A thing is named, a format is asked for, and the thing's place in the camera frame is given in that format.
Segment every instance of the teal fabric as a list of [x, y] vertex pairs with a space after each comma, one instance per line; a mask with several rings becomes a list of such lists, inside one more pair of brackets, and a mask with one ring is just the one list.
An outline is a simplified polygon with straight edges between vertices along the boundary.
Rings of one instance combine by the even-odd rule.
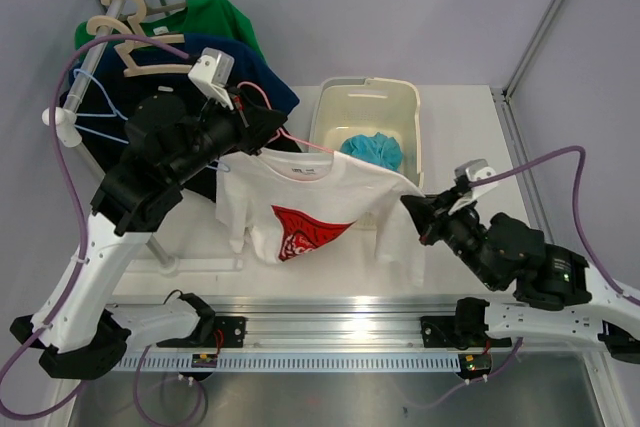
[[351, 137], [344, 141], [340, 152], [395, 172], [398, 171], [403, 157], [398, 141], [380, 132], [373, 137], [366, 135]]

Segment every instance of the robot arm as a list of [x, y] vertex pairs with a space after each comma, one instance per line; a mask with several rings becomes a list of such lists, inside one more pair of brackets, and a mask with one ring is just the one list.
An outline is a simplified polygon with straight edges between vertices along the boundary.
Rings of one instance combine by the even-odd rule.
[[[54, 378], [92, 380], [109, 372], [127, 350], [183, 339], [202, 345], [213, 337], [215, 313], [194, 294], [146, 309], [106, 309], [122, 274], [181, 200], [184, 183], [232, 148], [256, 154], [287, 117], [252, 104], [238, 89], [223, 88], [233, 59], [212, 49], [189, 73], [209, 99], [200, 115], [187, 115], [180, 98], [158, 94], [143, 101], [125, 124], [129, 146], [105, 175], [91, 201], [85, 259], [72, 257], [62, 279], [33, 316], [14, 320], [22, 343], [45, 327], [33, 347]], [[84, 266], [62, 309], [43, 321], [62, 296], [80, 260]]]
[[[640, 363], [640, 307], [613, 291], [599, 270], [544, 234], [504, 213], [487, 228], [475, 210], [494, 184], [471, 183], [495, 175], [486, 161], [456, 169], [456, 185], [438, 195], [403, 196], [423, 245], [442, 240], [491, 291], [515, 282], [521, 305], [458, 301], [453, 331], [464, 345], [487, 338], [544, 337], [604, 343], [611, 355]], [[622, 286], [625, 295], [640, 291]]]

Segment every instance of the white table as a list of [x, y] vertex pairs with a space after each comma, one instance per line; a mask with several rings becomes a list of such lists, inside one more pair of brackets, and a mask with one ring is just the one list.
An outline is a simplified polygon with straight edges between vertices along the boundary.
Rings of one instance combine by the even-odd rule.
[[[294, 88], [301, 103], [287, 124], [300, 138], [308, 138], [319, 87]], [[437, 193], [453, 186], [454, 169], [476, 158], [486, 158], [497, 172], [512, 168], [507, 145], [487, 86], [418, 86], [421, 97], [424, 190]], [[515, 179], [482, 198], [478, 211], [485, 224], [503, 211], [527, 220]], [[485, 287], [444, 245], [427, 247], [425, 282], [411, 285], [403, 269], [376, 263], [375, 233], [348, 230], [322, 249], [277, 266], [261, 263], [249, 245], [242, 254], [242, 270], [228, 269], [233, 254], [225, 227], [215, 220], [215, 204], [185, 191], [185, 200], [167, 217], [157, 238], [180, 257], [177, 275], [127, 271], [114, 292], [121, 303], [152, 303], [179, 288], [213, 302], [214, 296], [243, 299], [309, 300], [344, 297], [422, 298], [451, 302], [466, 295], [488, 296]], [[184, 271], [203, 269], [200, 272]], [[498, 298], [510, 298], [506, 293]]]

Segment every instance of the pink hanger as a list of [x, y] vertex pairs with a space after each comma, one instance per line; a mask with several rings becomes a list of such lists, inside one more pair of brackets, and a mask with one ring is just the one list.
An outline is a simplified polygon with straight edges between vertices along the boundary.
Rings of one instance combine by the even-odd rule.
[[[258, 92], [260, 92], [260, 94], [262, 95], [262, 98], [264, 99], [265, 104], [267, 104], [267, 108], [269, 110], [273, 110], [271, 108], [271, 103], [269, 102], [269, 98], [267, 97], [267, 94], [264, 92], [264, 90], [262, 90], [260, 88], [259, 85], [254, 84], [253, 82], [244, 81], [244, 82], [240, 82], [238, 84], [238, 87], [242, 87], [243, 85], [248, 85], [249, 87], [253, 87]], [[322, 150], [324, 152], [328, 152], [330, 154], [333, 154], [333, 150], [328, 149], [327, 147], [320, 147], [319, 145], [312, 144], [311, 142], [307, 142], [305, 140], [298, 139], [297, 137], [294, 137], [293, 135], [287, 134], [284, 131], [284, 129], [282, 129], [282, 128], [278, 129], [278, 132], [276, 133], [276, 135], [269, 142], [273, 142], [274, 140], [276, 140], [280, 136], [286, 137], [287, 139], [291, 139], [294, 142], [300, 142], [301, 144], [308, 145], [309, 147], [313, 147], [314, 149]]]

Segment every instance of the white t-shirt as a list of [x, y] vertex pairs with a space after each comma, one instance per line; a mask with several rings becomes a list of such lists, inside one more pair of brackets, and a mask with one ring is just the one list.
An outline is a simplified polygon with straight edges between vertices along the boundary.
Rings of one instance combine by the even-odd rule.
[[425, 248], [400, 196], [423, 194], [406, 177], [340, 152], [263, 149], [220, 160], [231, 172], [218, 173], [216, 217], [234, 252], [248, 230], [258, 258], [284, 262], [331, 242], [369, 212], [377, 217], [376, 259], [407, 266], [422, 285]]

